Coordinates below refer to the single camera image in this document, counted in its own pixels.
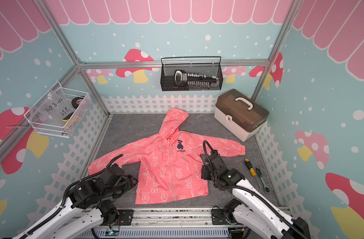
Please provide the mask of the pink child rain jacket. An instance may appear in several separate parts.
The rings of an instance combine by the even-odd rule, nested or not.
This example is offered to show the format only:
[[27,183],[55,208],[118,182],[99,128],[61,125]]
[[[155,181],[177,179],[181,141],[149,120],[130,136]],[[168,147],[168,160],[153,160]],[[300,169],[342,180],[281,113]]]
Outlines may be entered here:
[[140,162],[137,205],[160,204],[208,195],[208,182],[201,178],[203,142],[221,156],[245,154],[245,146],[218,137],[180,131],[188,113],[172,108],[165,116],[158,133],[131,142],[95,160],[88,168],[97,173],[114,158],[119,166]]

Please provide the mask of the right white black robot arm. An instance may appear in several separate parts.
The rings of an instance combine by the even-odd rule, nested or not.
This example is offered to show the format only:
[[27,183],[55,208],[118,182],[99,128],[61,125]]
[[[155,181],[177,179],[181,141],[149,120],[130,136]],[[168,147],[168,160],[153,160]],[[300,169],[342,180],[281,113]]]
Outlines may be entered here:
[[215,188],[228,191],[235,198],[223,208],[228,224],[241,224],[263,239],[310,239],[309,226],[300,217],[293,218],[276,207],[236,169],[228,169],[217,150],[203,141],[206,159],[203,178],[213,182]]

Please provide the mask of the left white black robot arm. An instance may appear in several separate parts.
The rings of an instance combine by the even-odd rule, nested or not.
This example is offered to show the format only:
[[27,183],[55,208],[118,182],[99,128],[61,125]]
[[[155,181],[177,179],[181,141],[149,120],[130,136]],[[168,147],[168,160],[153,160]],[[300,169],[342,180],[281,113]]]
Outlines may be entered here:
[[62,200],[18,239],[73,239],[100,225],[121,219],[114,201],[135,187],[138,180],[126,175],[114,157],[101,171],[70,184]]

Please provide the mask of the yellow black screwdriver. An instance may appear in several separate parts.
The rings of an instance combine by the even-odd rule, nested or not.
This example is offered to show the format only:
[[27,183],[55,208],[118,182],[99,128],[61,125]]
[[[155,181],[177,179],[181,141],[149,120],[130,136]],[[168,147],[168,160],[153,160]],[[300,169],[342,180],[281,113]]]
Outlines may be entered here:
[[255,172],[251,162],[248,159],[245,159],[244,162],[247,169],[250,171],[251,175],[255,178],[257,185],[259,186],[260,189],[262,189],[263,187],[261,186],[260,182],[257,179],[257,173]]

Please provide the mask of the white brown storage toolbox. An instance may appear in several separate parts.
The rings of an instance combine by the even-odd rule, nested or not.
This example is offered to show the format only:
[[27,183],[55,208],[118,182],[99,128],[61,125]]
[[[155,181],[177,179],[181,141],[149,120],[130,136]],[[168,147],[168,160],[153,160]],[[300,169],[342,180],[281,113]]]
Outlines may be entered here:
[[215,119],[243,142],[259,131],[268,115],[265,108],[235,89],[221,94],[215,104]]

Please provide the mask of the yellow black tool in basket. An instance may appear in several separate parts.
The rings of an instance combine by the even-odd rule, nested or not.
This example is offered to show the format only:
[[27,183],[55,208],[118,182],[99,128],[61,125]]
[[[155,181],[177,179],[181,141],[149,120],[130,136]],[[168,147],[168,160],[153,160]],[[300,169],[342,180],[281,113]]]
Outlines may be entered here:
[[67,122],[72,117],[73,114],[74,114],[74,112],[68,114],[65,118],[63,118],[63,121]]

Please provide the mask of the black tape roll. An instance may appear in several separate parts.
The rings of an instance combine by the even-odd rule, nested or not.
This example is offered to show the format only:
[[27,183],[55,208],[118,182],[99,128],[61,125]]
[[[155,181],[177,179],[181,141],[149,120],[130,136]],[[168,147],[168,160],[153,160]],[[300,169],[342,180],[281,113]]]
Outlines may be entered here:
[[75,97],[72,99],[71,105],[73,106],[74,109],[77,109],[83,100],[84,97]]

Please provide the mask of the socket wrench set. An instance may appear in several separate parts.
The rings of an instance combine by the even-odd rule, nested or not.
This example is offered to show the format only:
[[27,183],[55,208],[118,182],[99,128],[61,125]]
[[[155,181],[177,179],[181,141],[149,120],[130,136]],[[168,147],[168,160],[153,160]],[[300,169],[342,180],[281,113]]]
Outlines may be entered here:
[[220,79],[217,76],[208,77],[177,70],[174,74],[174,85],[187,90],[217,90],[220,88]]

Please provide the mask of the clear plastic labelled bag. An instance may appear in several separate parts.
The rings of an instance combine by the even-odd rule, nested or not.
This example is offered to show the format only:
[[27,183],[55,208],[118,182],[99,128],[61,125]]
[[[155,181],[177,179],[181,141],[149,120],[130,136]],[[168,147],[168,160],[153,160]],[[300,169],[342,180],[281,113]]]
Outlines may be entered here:
[[58,94],[54,90],[49,90],[33,107],[33,110],[38,114],[40,122],[59,127],[66,124],[63,118],[74,112],[74,108],[68,103],[64,94]]

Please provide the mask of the green handled wrench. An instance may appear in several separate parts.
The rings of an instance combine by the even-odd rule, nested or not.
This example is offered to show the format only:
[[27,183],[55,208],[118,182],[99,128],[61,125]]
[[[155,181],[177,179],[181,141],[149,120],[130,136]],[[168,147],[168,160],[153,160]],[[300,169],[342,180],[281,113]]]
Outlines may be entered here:
[[261,182],[262,182],[262,186],[263,186],[264,191],[265,191],[266,193],[269,193],[269,192],[270,192],[270,189],[269,189],[269,188],[268,188],[268,186],[266,185],[266,183],[265,183],[265,181],[264,181],[264,179],[263,179],[262,172],[261,172],[261,170],[260,170],[260,168],[259,168],[259,167],[256,167],[256,173],[257,173],[257,175],[258,175],[259,179],[260,179],[260,180],[261,180]]

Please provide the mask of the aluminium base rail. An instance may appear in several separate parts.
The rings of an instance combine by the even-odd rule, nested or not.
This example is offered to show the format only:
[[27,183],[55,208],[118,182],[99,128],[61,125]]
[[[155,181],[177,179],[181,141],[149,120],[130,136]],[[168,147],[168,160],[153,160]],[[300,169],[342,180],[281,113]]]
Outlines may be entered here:
[[192,227],[230,227],[242,228],[243,225],[226,219],[223,209],[213,208],[136,208],[119,209],[117,222],[108,225],[100,223],[94,226],[97,236],[116,237],[125,228],[192,228]]

